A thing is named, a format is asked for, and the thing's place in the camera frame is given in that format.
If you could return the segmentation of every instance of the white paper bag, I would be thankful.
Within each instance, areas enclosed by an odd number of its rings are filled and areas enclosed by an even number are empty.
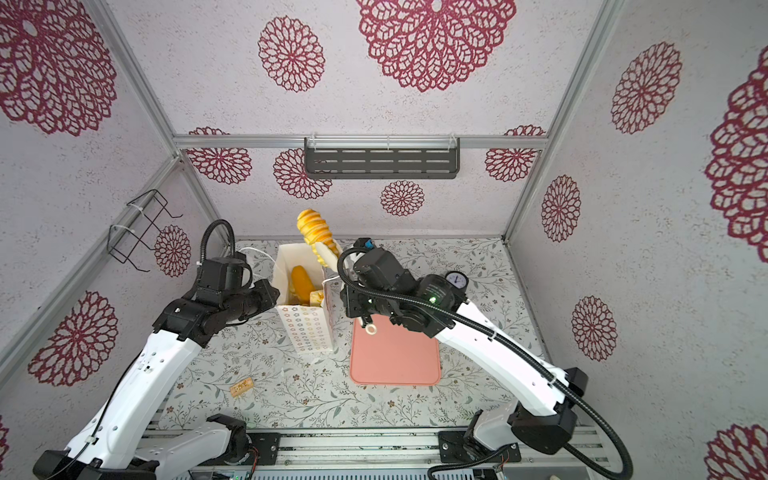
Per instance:
[[[272,276],[272,286],[280,291],[275,309],[286,327],[288,338],[300,355],[330,353],[333,351],[333,335],[330,325],[328,302],[329,286],[323,285],[322,306],[286,305],[290,298],[290,273],[295,266],[303,266],[316,287],[325,280],[323,267],[317,255],[306,243],[288,243],[277,248],[277,259]]]

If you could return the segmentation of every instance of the red flower pattern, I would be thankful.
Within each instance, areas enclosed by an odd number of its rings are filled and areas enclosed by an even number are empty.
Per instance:
[[[652,125],[674,98],[682,68],[673,44],[662,41],[639,54],[616,85],[611,108],[616,128],[633,134]]]
[[[541,225],[553,242],[568,238],[581,214],[580,192],[573,178],[561,175],[555,178],[541,202]]]
[[[504,135],[545,135],[541,127],[520,125],[507,130]],[[485,154],[485,170],[496,180],[504,182],[520,180],[528,176],[537,152],[533,148],[492,148]]]
[[[275,159],[273,173],[280,188],[304,200],[322,197],[333,185],[331,180],[313,180],[307,177],[304,150],[300,148],[280,152]]]
[[[154,259],[168,276],[180,276],[187,271],[192,257],[190,239],[181,228],[168,225],[154,242]]]
[[[274,18],[259,39],[261,65],[288,91],[307,91],[325,71],[323,47],[307,25],[295,18]]]
[[[2,424],[2,417],[0,416],[0,472],[2,472],[2,461],[5,458],[5,453],[8,452],[8,429]]]
[[[73,386],[99,370],[118,336],[118,318],[109,300],[85,292],[27,370],[40,383]]]
[[[11,120],[76,137],[111,115],[117,72],[80,2],[4,1],[0,52],[0,102]]]
[[[384,187],[381,204],[388,213],[406,217],[424,204],[424,190],[407,180],[398,180]]]
[[[445,90],[466,81],[504,41],[514,0],[357,0],[360,33],[382,73],[402,87]]]
[[[571,329],[578,348],[589,358],[601,362],[616,348],[614,314],[599,298],[586,296],[579,300],[571,318]]]
[[[710,205],[728,219],[728,235],[757,247],[768,263],[768,47],[747,81],[728,96],[728,112],[710,140]]]
[[[760,425],[731,425],[707,442],[707,480],[768,478],[768,432]]]
[[[202,127],[190,135],[228,135],[218,128]],[[220,184],[238,184],[250,175],[250,157],[245,148],[190,148],[187,150],[197,171]]]

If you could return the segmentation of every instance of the metal rack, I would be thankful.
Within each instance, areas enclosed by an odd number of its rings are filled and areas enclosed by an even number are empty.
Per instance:
[[[136,204],[136,202],[144,200],[145,207],[140,207]],[[147,212],[145,211],[147,208],[149,208],[151,201],[154,200],[157,202],[157,204],[160,205],[160,209],[157,211],[157,213],[154,215],[154,217],[150,218],[149,215],[147,215]],[[120,224],[113,224],[109,226],[109,231],[107,233],[107,254],[109,254],[110,257],[114,258],[120,263],[130,263],[133,265],[133,267],[140,271],[140,272],[149,272],[149,270],[144,270],[136,266],[136,263],[134,263],[133,260],[131,260],[131,254],[136,250],[136,247],[139,246],[139,244],[144,245],[148,250],[154,251],[155,249],[153,247],[150,247],[144,242],[144,235],[147,234],[147,232],[154,227],[155,230],[159,233],[161,229],[157,226],[155,223],[155,220],[163,213],[165,212],[168,214],[170,218],[181,218],[184,216],[184,214],[181,215],[173,215],[170,211],[167,209],[168,200],[163,196],[163,194],[160,193],[156,188],[153,188],[152,190],[147,190],[146,192],[142,193],[138,197],[134,198],[133,200],[129,201],[127,204],[125,204],[126,207],[133,207],[136,210],[138,210],[141,213],[141,216],[149,220],[149,225],[147,225],[147,228],[144,229],[143,232],[141,232],[141,235],[136,234],[136,230],[131,228],[139,217],[136,217],[131,221],[128,225],[120,225]],[[112,242],[112,232],[122,229],[128,232],[133,238],[136,239],[136,243],[134,243],[133,247],[131,248],[128,253],[123,253],[118,249],[118,244],[120,243],[121,238],[118,237],[118,239],[114,242]]]

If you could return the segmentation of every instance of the floral tablecloth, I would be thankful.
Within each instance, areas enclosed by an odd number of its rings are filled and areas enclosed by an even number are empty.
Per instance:
[[[276,256],[277,240],[238,242]],[[468,295],[488,318],[541,356],[537,337],[499,239],[379,240],[413,275],[465,273]],[[271,277],[272,263],[247,251],[254,274]],[[343,315],[334,282],[333,354],[301,357],[277,313],[230,327],[181,374],[158,423],[193,429],[217,412],[244,419],[249,428],[392,427],[467,425],[478,409],[515,398],[466,356],[440,346],[442,379],[436,386],[358,386],[349,378],[353,323]],[[254,387],[233,398],[230,387],[251,377]]]

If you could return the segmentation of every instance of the wall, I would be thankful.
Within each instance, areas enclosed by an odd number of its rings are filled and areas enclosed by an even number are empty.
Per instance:
[[[601,5],[401,3],[111,7],[179,134],[536,135]],[[534,158],[463,150],[455,180],[331,184],[306,177],[301,150],[190,156],[238,235],[256,238],[296,235],[308,207],[343,235],[499,235]]]
[[[601,4],[110,3],[176,131],[230,134],[547,128]]]
[[[133,225],[147,230],[129,263],[110,260],[83,292],[72,312],[61,319],[50,340],[3,389],[0,398],[0,476],[31,478],[31,468],[46,449],[62,449],[106,401],[120,374],[141,351],[162,309],[194,281],[200,238],[208,225],[179,171],[159,189],[167,212],[152,227],[143,217]],[[153,202],[147,214],[154,217]],[[171,218],[168,214],[182,217]],[[136,243],[126,236],[118,248]],[[208,251],[223,245],[212,236]],[[3,442],[8,446],[3,452]]]
[[[2,60],[0,77],[0,349],[167,157],[90,19],[70,4],[52,2],[45,15],[14,4],[0,19],[17,59]],[[77,34],[71,44],[51,27],[60,24]]]
[[[208,151],[233,156],[233,149]],[[454,180],[310,180],[303,173],[302,150],[251,149],[246,181],[200,177],[238,237],[299,235],[296,217],[306,208],[319,211],[337,236],[498,236],[525,181],[491,178],[484,169],[486,154],[462,149],[462,169]],[[199,164],[202,155],[190,157]]]
[[[512,239],[548,350],[591,377],[635,478],[768,475],[766,20],[629,2]]]

